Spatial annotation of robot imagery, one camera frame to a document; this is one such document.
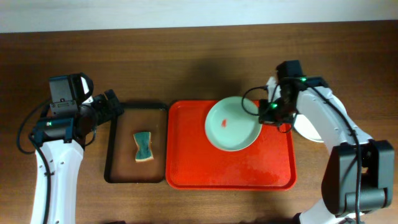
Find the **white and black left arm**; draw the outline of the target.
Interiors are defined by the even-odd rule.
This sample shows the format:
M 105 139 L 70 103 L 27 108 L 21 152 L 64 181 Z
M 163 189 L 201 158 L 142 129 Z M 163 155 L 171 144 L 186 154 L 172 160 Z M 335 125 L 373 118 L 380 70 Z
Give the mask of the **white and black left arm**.
M 29 134 L 35 147 L 37 180 L 31 223 L 74 223 L 78 173 L 88 142 L 86 135 L 122 115 L 113 90 L 83 102 L 59 99 L 47 107 Z

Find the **light green plate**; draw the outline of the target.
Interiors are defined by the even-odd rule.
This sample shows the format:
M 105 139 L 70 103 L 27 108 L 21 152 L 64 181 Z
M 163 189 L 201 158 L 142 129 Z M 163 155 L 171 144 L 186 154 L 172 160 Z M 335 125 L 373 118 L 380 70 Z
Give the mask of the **light green plate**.
M 258 113 L 258 106 L 247 98 L 224 98 L 212 106 L 206 116 L 206 137 L 219 150 L 243 150 L 261 133 L 262 125 L 258 121 Z

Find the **green and yellow sponge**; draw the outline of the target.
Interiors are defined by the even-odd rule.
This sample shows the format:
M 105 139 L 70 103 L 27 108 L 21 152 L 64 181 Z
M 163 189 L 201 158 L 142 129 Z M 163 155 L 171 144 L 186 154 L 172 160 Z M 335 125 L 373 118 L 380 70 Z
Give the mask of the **green and yellow sponge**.
M 145 162 L 153 160 L 151 132 L 135 133 L 133 138 L 137 146 L 135 161 Z

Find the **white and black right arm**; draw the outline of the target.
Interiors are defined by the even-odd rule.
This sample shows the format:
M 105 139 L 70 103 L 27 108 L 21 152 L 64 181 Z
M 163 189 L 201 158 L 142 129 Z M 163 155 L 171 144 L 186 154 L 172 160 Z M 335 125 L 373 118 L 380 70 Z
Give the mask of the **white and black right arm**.
M 295 223 L 360 223 L 361 216 L 387 208 L 393 199 L 394 148 L 376 141 L 339 107 L 320 77 L 271 77 L 260 101 L 259 122 L 279 127 L 304 115 L 330 155 L 321 199 L 294 216 Z

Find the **white plate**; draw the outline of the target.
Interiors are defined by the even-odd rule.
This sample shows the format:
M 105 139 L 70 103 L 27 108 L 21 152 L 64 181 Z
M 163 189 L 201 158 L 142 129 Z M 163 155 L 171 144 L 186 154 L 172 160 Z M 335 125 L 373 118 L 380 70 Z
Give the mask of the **white plate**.
M 347 126 L 341 117 L 347 115 L 345 107 L 332 92 L 323 91 L 318 95 L 312 90 L 301 91 L 296 108 L 298 116 L 294 128 L 303 137 L 323 142 L 327 147 L 350 142 Z

